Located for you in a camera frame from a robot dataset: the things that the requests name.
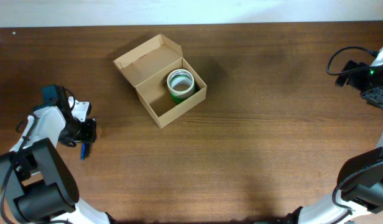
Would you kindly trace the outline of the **blue pen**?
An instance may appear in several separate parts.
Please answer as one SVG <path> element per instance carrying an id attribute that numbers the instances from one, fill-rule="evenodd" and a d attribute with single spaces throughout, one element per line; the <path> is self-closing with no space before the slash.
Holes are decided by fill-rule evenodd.
<path id="1" fill-rule="evenodd" d="M 86 158 L 88 158 L 90 154 L 90 148 L 91 144 L 84 142 L 81 147 L 81 154 L 80 154 L 80 159 L 81 161 L 84 161 Z"/>

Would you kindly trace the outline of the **brown cardboard box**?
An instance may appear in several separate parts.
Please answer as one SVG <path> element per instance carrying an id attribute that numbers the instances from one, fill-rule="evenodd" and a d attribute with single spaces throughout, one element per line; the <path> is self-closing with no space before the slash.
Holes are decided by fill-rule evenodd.
<path id="1" fill-rule="evenodd" d="M 157 123 L 164 128 L 206 99 L 207 85 L 183 57 L 182 48 L 159 34 L 113 61 L 116 68 L 136 89 L 137 95 Z M 195 94 L 176 104 L 167 87 L 167 77 L 176 69 L 191 72 Z"/>

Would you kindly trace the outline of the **white masking tape roll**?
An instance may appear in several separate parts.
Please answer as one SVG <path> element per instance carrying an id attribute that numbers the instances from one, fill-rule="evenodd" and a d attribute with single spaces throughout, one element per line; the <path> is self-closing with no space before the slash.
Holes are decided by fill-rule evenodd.
<path id="1" fill-rule="evenodd" d="M 167 77 L 167 87 L 175 96 L 186 96 L 195 89 L 195 79 L 191 72 L 185 69 L 176 69 Z"/>

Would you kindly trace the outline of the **green tape roll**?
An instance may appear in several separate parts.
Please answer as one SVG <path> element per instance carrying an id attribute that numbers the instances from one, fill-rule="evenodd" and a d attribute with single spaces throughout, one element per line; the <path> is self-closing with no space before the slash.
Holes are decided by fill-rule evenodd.
<path id="1" fill-rule="evenodd" d="M 181 102 L 185 101 L 186 99 L 188 99 L 194 94 L 195 94 L 195 89 L 187 93 L 186 96 L 175 96 L 173 93 L 171 93 L 171 97 L 172 97 L 172 100 L 176 102 L 176 104 L 180 104 Z"/>

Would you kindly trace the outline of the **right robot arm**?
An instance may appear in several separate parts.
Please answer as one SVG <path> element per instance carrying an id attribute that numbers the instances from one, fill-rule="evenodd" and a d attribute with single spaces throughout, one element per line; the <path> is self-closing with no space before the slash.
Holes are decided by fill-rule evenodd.
<path id="1" fill-rule="evenodd" d="M 383 61 L 368 65 L 350 60 L 337 74 L 335 84 L 359 90 L 368 104 L 383 109 Z M 349 223 L 353 218 L 382 211 L 383 132 L 375 149 L 344 163 L 332 193 L 283 218 L 273 218 L 270 223 Z"/>

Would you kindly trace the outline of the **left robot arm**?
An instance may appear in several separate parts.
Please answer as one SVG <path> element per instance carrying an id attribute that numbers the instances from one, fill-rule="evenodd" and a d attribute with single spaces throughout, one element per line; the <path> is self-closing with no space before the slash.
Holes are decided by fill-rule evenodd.
<path id="1" fill-rule="evenodd" d="M 81 199 L 57 145 L 81 145 L 85 160 L 96 141 L 91 103 L 60 85 L 42 89 L 43 102 L 17 125 L 19 141 L 0 155 L 0 215 L 6 223 L 115 223 Z"/>

